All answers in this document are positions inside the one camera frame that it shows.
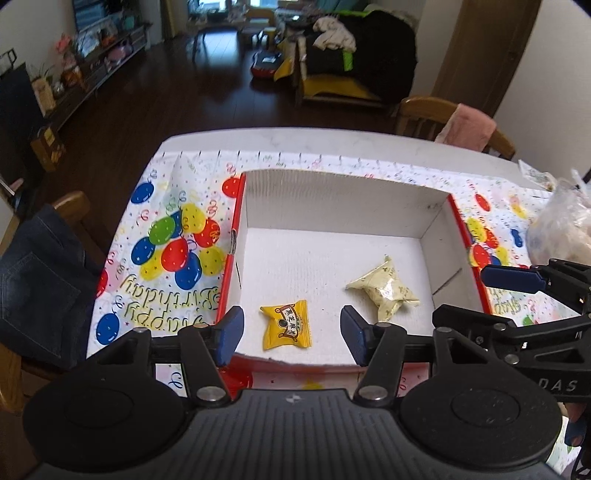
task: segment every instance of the white table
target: white table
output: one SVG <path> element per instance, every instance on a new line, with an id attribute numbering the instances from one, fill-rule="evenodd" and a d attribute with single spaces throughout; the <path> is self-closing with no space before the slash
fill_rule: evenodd
<path id="1" fill-rule="evenodd" d="M 228 30 L 234 29 L 237 32 L 244 27 L 244 20 L 224 20 L 223 22 L 210 22 L 202 20 L 189 20 L 187 21 L 187 32 L 193 37 L 193 56 L 191 59 L 195 61 L 195 54 L 199 49 L 199 34 L 203 34 L 203 48 L 205 48 L 205 34 L 209 31 L 214 30 Z"/>
<path id="2" fill-rule="evenodd" d="M 428 168 L 501 177 L 521 187 L 540 188 L 523 178 L 517 163 L 502 158 L 416 138 L 355 130 L 324 128 L 217 130 L 169 138 L 158 151 L 219 149 L 318 153 L 396 161 Z"/>

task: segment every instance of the white cardboard box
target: white cardboard box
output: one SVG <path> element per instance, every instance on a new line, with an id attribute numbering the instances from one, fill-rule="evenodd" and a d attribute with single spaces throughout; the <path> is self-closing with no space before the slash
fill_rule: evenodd
<path id="1" fill-rule="evenodd" d="M 345 285 L 386 255 L 421 301 L 402 306 L 392 320 L 409 334 L 431 335 L 431 314 L 443 303 L 478 311 L 488 306 L 468 262 L 465 226 L 451 195 L 439 190 L 331 173 L 249 171 L 241 178 L 232 233 L 218 319 L 233 305 L 244 310 L 237 367 L 356 371 L 340 334 L 340 311 L 353 305 L 375 323 L 377 308 L 364 291 Z M 269 319 L 260 307 L 304 299 L 312 347 L 264 351 Z"/>

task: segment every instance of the black gripper base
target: black gripper base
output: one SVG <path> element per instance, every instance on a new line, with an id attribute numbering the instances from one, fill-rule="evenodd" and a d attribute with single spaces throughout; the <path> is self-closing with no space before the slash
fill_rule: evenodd
<path id="1" fill-rule="evenodd" d="M 148 462 L 83 474 L 42 464 L 31 480 L 498 480 L 559 477 L 537 463 L 475 472 L 431 458 L 391 413 L 352 403 L 345 390 L 245 390 L 233 405 L 199 411 L 182 438 Z"/>

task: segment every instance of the tv stand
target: tv stand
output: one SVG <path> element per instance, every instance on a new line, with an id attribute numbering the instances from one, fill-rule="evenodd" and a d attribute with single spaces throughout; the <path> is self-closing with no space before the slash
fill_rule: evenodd
<path id="1" fill-rule="evenodd" d="M 121 32 L 117 35 L 116 40 L 111 43 L 111 45 L 108 47 L 98 47 L 88 54 L 84 63 L 80 65 L 86 88 L 83 89 L 80 85 L 68 88 L 64 95 L 56 100 L 56 108 L 53 109 L 47 117 L 48 122 L 55 131 L 59 131 L 76 110 L 78 110 L 80 105 L 89 99 L 93 93 L 96 94 L 97 90 L 109 80 L 115 72 L 145 48 L 148 43 L 146 29 L 149 26 L 149 24 L 141 24 L 132 30 Z M 133 52 L 125 57 L 125 59 L 123 59 L 117 66 L 107 70 L 105 57 L 113 48 L 120 46 L 126 41 L 133 48 Z"/>

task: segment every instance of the birthday tablecloth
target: birthday tablecloth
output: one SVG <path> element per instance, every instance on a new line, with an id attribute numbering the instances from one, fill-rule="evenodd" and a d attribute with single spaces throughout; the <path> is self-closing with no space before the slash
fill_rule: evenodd
<path id="1" fill-rule="evenodd" d="M 472 237 L 467 255 L 480 268 L 489 263 L 529 266 L 525 232 L 550 197 L 505 179 L 361 158 L 250 151 L 160 153 L 145 169 L 113 239 L 97 292 L 88 355 L 134 326 L 146 326 L 153 335 L 173 335 L 184 326 L 215 321 L 239 176 L 260 168 L 364 176 L 449 192 Z M 575 315 L 542 293 L 487 292 L 492 311 L 518 326 Z M 157 378 L 184 391 L 178 365 L 159 366 Z M 267 381 L 274 382 L 265 378 L 262 383 Z M 322 379 L 310 382 L 323 386 Z M 557 470 L 575 453 L 567 455 L 562 447 L 553 463 Z"/>

